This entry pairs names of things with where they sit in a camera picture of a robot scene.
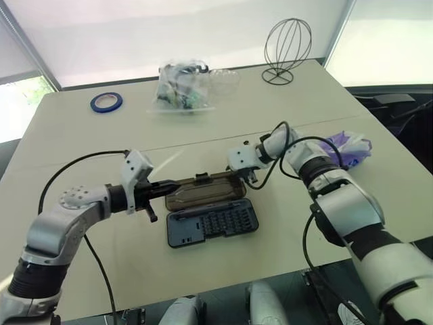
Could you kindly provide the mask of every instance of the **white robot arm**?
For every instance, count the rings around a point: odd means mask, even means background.
[[[265,169],[286,151],[295,130],[278,127],[260,143],[229,151],[229,167],[254,181],[254,170]],[[433,265],[412,244],[384,228],[375,198],[336,166],[314,141],[297,142],[284,154],[307,187],[318,228],[333,244],[345,246],[371,300],[385,324],[433,324]]]
[[[0,325],[60,325],[54,311],[62,282],[86,231],[120,211],[145,209],[154,222],[150,200],[180,187],[171,180],[150,183],[152,169],[145,156],[132,150],[122,165],[122,185],[72,188],[35,218],[12,282],[0,292]]]

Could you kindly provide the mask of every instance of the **blue tape roll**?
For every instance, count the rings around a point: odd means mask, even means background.
[[[108,107],[99,107],[97,105],[97,101],[103,97],[115,97],[116,102]],[[92,107],[92,110],[94,110],[96,113],[109,113],[112,112],[113,110],[117,110],[120,107],[120,105],[122,105],[122,103],[123,103],[123,98],[118,93],[102,93],[92,99],[92,101],[90,102],[90,107]]]

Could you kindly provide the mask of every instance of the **wire sculpture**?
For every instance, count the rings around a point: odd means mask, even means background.
[[[291,70],[307,59],[311,42],[311,28],[304,20],[289,18],[278,22],[265,43],[265,61],[269,68],[262,72],[262,79],[272,85],[291,83],[294,78]]]

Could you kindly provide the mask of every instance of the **table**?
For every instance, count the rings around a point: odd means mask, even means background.
[[[354,103],[354,106],[354,110],[358,111],[358,105]],[[266,114],[261,112],[260,118],[269,122],[271,118],[265,115],[272,115],[274,121],[261,125],[249,118],[248,123],[269,130],[282,119],[291,121],[290,109],[274,112],[270,108]],[[316,119],[299,126],[297,130],[304,134],[321,136],[341,130],[364,133],[373,142],[373,156],[350,173],[379,200],[391,233],[401,240],[417,240],[431,236],[431,174],[370,114],[352,113],[354,116],[344,117],[347,114],[350,115],[342,112],[342,116],[331,121]],[[311,118],[301,115],[298,115],[298,121]],[[39,121],[43,123],[40,116],[32,122],[33,130],[37,128]],[[250,130],[251,134],[244,135],[235,134],[235,129],[232,129],[231,132],[235,135],[224,139],[208,138],[195,143],[179,139],[176,143],[185,143],[169,147],[164,147],[163,141],[167,142],[167,139],[161,140],[160,146],[164,148],[146,150],[156,167],[150,179],[182,179],[205,171],[219,172],[227,165],[227,149],[238,146],[246,139],[254,142],[263,134],[260,130],[254,132],[252,127]],[[72,142],[69,136],[63,135],[60,138],[65,142]],[[26,134],[23,139],[25,148],[27,141],[32,140]],[[90,150],[97,144],[83,145]],[[49,164],[40,157],[35,157],[37,162],[23,162],[22,155],[25,150],[18,149],[21,151],[20,158],[14,157],[13,165],[8,168],[0,183],[0,205],[3,209],[0,229],[0,281],[13,272],[27,229],[37,212],[40,191],[49,177],[62,165],[59,162]],[[27,160],[30,160],[35,150],[36,148],[28,151]],[[71,152],[59,150],[59,155],[66,159],[84,153],[78,145],[70,150]],[[73,185],[118,183],[121,162],[121,156],[106,156],[92,158],[71,167],[52,185],[45,206],[52,205],[59,193]],[[265,172],[259,171],[258,178],[263,179]],[[162,198],[152,202],[156,214],[160,217],[157,223],[151,224],[144,213],[134,216],[119,213],[90,229],[88,235],[107,270],[117,308],[146,305],[306,267],[301,237],[309,216],[311,200],[304,186],[299,181],[283,177],[279,171],[275,171],[261,191],[248,190],[247,197],[252,201],[260,222],[255,233],[232,238],[214,238],[195,246],[173,249],[167,245],[164,222],[167,211]],[[311,228],[308,245],[311,259],[317,265],[348,258],[346,250],[328,244],[315,225]],[[104,281],[84,244],[70,266],[63,289],[58,312],[64,320],[110,311]]]
[[[102,150],[150,150],[263,132],[288,112],[292,126],[367,114],[315,60],[299,66],[287,87],[263,82],[263,69],[237,70],[236,92],[217,98],[215,111],[194,116],[147,112],[157,81],[51,93],[39,105],[10,169],[66,163]],[[92,111],[92,98],[108,91],[118,92],[123,105],[109,114]]]

